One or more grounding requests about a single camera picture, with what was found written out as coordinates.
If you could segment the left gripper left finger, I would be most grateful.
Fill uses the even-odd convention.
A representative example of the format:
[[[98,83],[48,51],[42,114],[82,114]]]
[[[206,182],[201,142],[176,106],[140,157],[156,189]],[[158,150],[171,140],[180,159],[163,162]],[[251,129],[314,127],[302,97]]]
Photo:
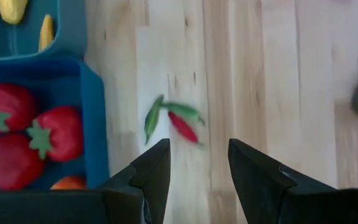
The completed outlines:
[[[170,168],[161,139],[94,190],[0,192],[0,224],[162,224]]]

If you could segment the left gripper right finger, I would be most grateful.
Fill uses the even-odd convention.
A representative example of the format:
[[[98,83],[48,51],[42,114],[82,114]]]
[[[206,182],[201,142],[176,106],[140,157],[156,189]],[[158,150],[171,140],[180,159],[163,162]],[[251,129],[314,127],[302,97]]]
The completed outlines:
[[[248,224],[358,224],[358,189],[335,189],[238,139],[228,159]]]

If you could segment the plain red toy tomato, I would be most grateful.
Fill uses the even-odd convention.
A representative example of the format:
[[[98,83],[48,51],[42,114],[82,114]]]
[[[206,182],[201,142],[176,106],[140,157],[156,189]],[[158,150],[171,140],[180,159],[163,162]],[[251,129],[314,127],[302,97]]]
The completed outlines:
[[[20,190],[37,180],[45,162],[20,133],[0,135],[0,190]]]

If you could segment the yellow toy corn cob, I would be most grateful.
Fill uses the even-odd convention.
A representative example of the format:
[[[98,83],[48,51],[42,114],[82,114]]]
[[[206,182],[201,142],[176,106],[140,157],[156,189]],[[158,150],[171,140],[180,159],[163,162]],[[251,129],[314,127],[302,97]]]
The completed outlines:
[[[0,15],[4,22],[16,25],[22,20],[28,0],[0,0]]]

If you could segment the small green chili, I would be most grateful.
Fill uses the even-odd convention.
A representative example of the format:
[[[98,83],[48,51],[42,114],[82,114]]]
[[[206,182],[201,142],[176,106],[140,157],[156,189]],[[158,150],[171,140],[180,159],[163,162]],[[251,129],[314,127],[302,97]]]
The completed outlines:
[[[159,95],[150,108],[144,123],[145,145],[148,144],[158,124],[159,112],[163,103],[164,95]]]
[[[206,124],[204,119],[201,117],[201,113],[192,106],[176,103],[176,102],[166,102],[162,104],[162,107],[166,108],[170,112],[180,116],[184,120],[192,123],[199,122],[203,126]]]

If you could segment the dark blue plastic bin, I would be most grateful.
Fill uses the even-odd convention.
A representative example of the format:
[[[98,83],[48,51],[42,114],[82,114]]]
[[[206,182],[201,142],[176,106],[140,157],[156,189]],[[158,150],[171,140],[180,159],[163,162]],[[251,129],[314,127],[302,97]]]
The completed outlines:
[[[69,175],[85,175],[89,189],[109,179],[104,84],[83,61],[49,57],[0,62],[2,82],[27,87],[35,95],[41,112],[72,105],[82,115],[84,154],[68,162],[48,162],[42,176],[27,189],[48,190]]]

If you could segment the small red chili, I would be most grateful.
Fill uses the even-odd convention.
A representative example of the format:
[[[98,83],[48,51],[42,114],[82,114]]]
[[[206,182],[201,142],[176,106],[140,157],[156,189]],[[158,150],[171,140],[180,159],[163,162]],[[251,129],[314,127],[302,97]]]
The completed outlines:
[[[192,142],[194,144],[202,145],[201,142],[199,142],[199,139],[193,130],[193,128],[181,117],[177,116],[175,113],[169,111],[168,117],[174,126],[174,128],[189,142]]]

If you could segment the grey-teal plastic basket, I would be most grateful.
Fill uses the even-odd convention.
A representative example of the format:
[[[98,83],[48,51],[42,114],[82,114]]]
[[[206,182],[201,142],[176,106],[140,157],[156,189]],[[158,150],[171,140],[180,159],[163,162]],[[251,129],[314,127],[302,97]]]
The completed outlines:
[[[47,14],[52,17],[54,40],[40,52],[40,31]],[[17,25],[0,15],[0,61],[62,54],[82,57],[86,43],[85,0],[28,0]]]

